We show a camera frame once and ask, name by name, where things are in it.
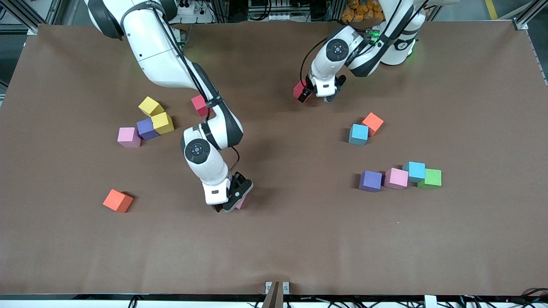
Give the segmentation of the blue foam cube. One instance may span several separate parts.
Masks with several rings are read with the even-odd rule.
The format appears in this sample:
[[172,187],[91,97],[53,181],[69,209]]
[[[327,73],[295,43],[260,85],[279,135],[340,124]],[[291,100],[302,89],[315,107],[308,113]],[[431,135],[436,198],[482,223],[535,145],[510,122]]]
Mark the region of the blue foam cube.
[[425,163],[409,161],[402,166],[402,169],[408,172],[408,181],[410,183],[419,183],[426,178]]
[[353,124],[350,131],[349,144],[364,146],[369,138],[369,127],[362,124]]

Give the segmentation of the orange foam cube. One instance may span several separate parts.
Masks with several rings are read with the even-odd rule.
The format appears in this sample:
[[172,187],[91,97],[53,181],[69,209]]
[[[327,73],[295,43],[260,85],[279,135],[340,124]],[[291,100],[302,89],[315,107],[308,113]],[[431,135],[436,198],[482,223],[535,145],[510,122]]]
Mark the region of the orange foam cube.
[[384,120],[374,113],[369,113],[366,117],[364,117],[361,124],[368,127],[368,136],[371,137],[375,135],[382,127]]
[[111,189],[102,204],[115,212],[126,213],[133,200],[130,195]]

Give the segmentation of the long white power strip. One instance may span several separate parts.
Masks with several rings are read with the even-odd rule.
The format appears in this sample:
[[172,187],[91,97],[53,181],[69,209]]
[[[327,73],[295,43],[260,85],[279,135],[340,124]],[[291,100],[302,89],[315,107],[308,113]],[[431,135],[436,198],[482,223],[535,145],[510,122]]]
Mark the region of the long white power strip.
[[250,12],[247,20],[250,21],[290,21],[290,14],[282,14],[278,12],[270,12],[268,15],[265,12]]

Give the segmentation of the bag of orange fruit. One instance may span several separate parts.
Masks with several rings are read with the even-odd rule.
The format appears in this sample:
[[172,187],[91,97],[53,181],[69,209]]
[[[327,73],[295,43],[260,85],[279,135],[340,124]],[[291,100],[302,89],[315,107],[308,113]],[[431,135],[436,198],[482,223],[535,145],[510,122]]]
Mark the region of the bag of orange fruit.
[[358,23],[368,19],[386,20],[379,0],[347,0],[340,20]]

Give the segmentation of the yellow foam cube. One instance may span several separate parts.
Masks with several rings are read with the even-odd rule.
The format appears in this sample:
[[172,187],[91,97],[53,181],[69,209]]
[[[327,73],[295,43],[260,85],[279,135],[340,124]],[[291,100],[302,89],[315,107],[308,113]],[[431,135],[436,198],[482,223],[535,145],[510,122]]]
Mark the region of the yellow foam cube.
[[143,112],[150,118],[165,112],[165,109],[162,107],[162,105],[149,96],[143,99],[143,101],[139,103],[138,107],[141,112]]
[[174,131],[174,125],[172,121],[172,117],[168,115],[168,113],[163,112],[156,115],[153,115],[151,117],[153,129],[159,134],[167,134],[171,131]]

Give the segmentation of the purple foam cube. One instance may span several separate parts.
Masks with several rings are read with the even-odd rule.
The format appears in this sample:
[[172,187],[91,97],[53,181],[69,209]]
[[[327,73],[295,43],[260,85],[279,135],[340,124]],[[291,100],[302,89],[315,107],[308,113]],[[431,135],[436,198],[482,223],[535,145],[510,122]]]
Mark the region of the purple foam cube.
[[382,174],[365,170],[360,175],[358,189],[368,192],[380,192],[382,187]]
[[153,121],[151,118],[137,121],[136,124],[138,134],[143,140],[151,140],[153,138],[157,138],[160,135],[153,127]]

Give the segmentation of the green foam cube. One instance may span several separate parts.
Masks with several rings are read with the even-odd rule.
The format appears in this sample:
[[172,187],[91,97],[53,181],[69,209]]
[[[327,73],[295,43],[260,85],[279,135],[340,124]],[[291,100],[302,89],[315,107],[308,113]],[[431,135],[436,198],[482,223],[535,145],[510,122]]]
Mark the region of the green foam cube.
[[439,169],[425,169],[425,177],[417,183],[417,187],[422,189],[439,189],[442,187],[442,171]]

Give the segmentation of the white power strip with plugs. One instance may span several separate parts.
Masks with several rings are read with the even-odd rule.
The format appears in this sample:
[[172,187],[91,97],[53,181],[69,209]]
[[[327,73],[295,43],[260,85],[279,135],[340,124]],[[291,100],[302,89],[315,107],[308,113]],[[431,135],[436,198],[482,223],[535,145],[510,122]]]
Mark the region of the white power strip with plugs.
[[217,22],[213,7],[207,0],[179,0],[172,24],[212,24]]

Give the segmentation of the grey metal bracket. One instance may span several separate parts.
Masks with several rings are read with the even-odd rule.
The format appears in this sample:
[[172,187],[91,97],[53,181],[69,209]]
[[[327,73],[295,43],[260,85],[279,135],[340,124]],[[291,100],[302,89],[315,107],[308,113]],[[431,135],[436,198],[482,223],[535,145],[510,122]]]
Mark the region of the grey metal bracket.
[[[266,282],[264,293],[267,294],[274,285],[274,282]],[[278,289],[282,289],[285,296],[290,295],[290,282],[278,282]]]

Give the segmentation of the brown tapered post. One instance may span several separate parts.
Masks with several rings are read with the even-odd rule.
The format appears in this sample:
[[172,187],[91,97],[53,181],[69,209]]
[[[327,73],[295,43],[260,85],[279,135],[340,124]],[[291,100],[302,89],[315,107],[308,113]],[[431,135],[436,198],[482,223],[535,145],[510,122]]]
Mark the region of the brown tapered post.
[[284,308],[284,294],[282,289],[278,289],[278,282],[274,282],[275,285],[271,287],[270,291],[266,294],[261,308]]

